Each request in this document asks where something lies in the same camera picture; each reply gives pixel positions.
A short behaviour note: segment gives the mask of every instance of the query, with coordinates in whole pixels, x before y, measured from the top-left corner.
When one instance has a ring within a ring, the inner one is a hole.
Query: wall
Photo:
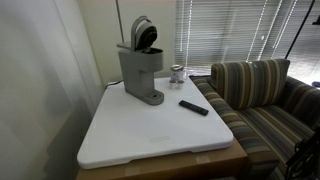
[[[77,174],[76,155],[94,113],[89,106],[96,107],[87,100],[76,56],[81,51],[82,61],[90,59],[86,34],[74,23],[78,30],[69,36],[59,5],[66,4],[0,1],[1,180],[69,180]],[[76,1],[68,6],[70,13],[79,11]],[[78,16],[72,21],[82,21]],[[101,83],[92,81],[90,88],[100,84],[102,92]]]
[[[115,0],[78,0],[92,51],[104,85],[122,79],[117,43],[121,34]],[[132,23],[146,15],[158,29],[153,47],[164,50],[164,68],[156,77],[169,76],[173,64],[174,0],[119,0],[124,40],[130,41]]]

